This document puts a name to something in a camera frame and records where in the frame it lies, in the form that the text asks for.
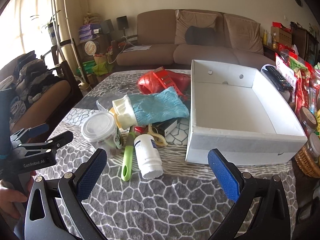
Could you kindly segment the person's left hand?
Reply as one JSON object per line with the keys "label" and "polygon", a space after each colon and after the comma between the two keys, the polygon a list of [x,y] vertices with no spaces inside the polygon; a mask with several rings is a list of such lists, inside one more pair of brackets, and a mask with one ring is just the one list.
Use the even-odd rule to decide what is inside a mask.
{"label": "person's left hand", "polygon": [[30,172],[29,181],[27,182],[27,195],[22,194],[19,191],[4,187],[1,185],[1,209],[10,215],[14,219],[21,217],[19,211],[15,207],[14,203],[24,203],[28,200],[31,188],[34,183],[35,171]]}

